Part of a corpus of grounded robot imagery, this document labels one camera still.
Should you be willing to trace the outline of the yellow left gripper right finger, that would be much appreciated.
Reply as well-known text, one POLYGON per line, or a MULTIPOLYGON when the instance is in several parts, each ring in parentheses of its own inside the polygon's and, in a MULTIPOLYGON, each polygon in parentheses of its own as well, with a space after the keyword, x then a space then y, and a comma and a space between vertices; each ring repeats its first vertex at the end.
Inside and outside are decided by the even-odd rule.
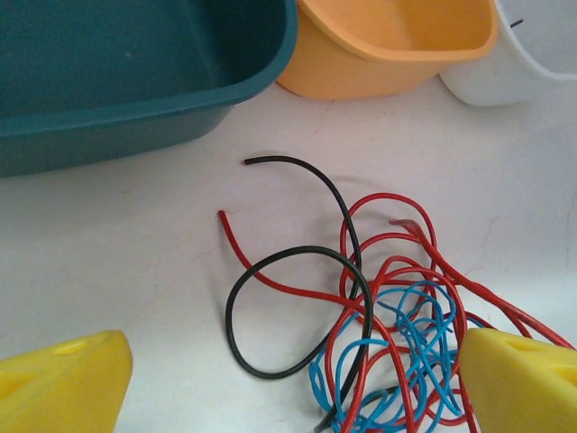
POLYGON ((483 432, 574 432, 576 351, 494 329, 465 335, 460 370, 483 432))

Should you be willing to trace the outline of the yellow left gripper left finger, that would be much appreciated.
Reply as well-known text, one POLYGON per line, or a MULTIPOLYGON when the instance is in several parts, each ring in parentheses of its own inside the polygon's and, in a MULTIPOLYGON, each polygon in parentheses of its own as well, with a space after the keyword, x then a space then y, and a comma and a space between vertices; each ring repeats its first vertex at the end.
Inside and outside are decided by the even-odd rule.
POLYGON ((109 330, 1 361, 3 432, 112 432, 133 371, 109 330))

